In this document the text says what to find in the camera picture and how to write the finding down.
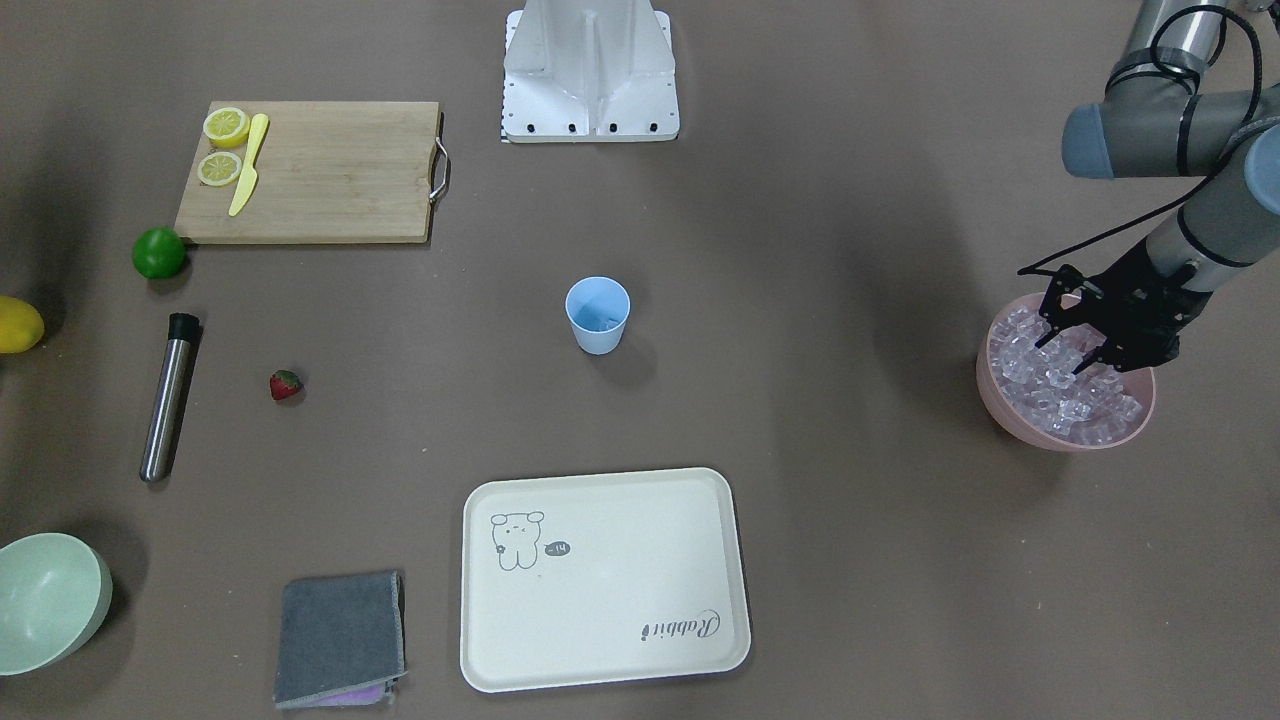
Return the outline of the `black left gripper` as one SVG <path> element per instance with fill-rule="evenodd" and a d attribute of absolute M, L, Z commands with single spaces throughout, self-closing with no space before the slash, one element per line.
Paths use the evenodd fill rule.
<path fill-rule="evenodd" d="M 1170 363 L 1180 354 L 1181 331 L 1206 307 L 1204 292 L 1180 284 L 1194 274 L 1196 268 L 1187 263 L 1174 275 L 1162 277 L 1144 243 L 1092 277 L 1061 265 L 1050 274 L 1038 310 L 1047 331 L 1034 346 L 1043 348 L 1065 331 L 1083 325 L 1093 345 L 1085 347 L 1073 375 L 1100 364 L 1123 374 Z"/>

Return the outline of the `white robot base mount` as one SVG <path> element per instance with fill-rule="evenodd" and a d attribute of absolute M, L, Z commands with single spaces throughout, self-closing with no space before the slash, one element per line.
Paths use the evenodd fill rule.
<path fill-rule="evenodd" d="M 527 1 L 504 22 L 500 140 L 678 137 L 672 23 L 649 1 Z"/>

